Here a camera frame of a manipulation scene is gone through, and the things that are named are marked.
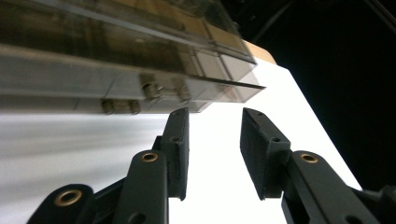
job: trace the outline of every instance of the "white surface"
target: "white surface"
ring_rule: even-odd
[[[266,114],[292,150],[318,153],[349,186],[360,188],[290,72],[257,61],[255,74],[265,91],[243,105],[213,104],[191,114],[187,198],[170,200],[170,224],[285,223],[280,200],[259,200],[243,162],[243,107]],[[63,185],[98,191],[123,178],[132,156],[162,135],[167,117],[0,115],[0,223],[26,222]]]

